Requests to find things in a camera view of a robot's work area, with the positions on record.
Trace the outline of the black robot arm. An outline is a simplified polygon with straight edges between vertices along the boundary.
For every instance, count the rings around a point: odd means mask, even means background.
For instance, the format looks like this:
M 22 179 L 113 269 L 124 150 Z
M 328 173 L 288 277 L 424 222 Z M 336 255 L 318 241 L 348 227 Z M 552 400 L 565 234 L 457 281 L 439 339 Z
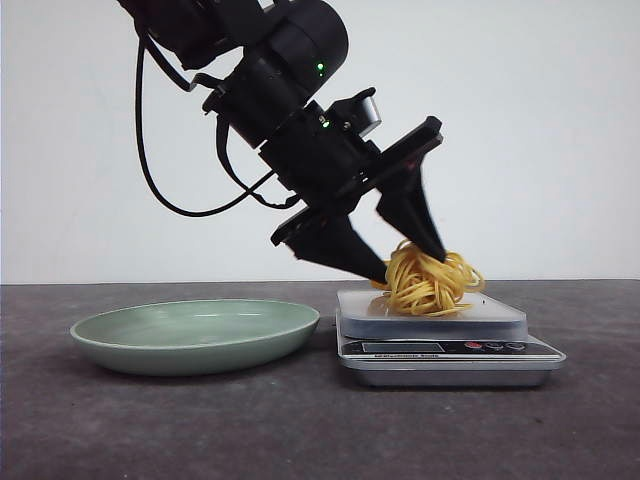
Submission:
M 359 199 L 379 190 L 379 215 L 423 253 L 446 255 L 429 214 L 422 181 L 424 156 L 441 141 L 428 117 L 385 150 L 368 139 L 378 126 L 374 90 L 334 102 L 315 93 L 343 64 L 348 35 L 323 1 L 127 1 L 140 55 L 166 65 L 173 52 L 193 72 L 170 77 L 184 90 L 210 89 L 203 108 L 217 115 L 216 146 L 226 153 L 230 131 L 257 149 L 305 208 L 272 235 L 296 257 L 383 282 L 385 263 L 354 230 Z

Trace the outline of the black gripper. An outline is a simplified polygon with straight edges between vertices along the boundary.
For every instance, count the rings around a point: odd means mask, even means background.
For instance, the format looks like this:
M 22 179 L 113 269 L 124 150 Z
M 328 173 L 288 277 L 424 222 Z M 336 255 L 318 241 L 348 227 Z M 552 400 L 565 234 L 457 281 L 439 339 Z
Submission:
M 309 206 L 279 227 L 271 241 L 287 240 L 298 259 L 383 282 L 385 263 L 347 216 L 333 216 L 350 213 L 361 196 L 376 188 L 381 193 L 378 214 L 423 253 L 444 261 L 446 251 L 421 176 L 424 156 L 442 143 L 442 122 L 429 116 L 382 151 L 372 141 L 343 131 L 328 110 L 310 103 L 261 147 L 260 156 L 281 183 Z M 320 213 L 333 217 L 314 219 L 298 229 Z

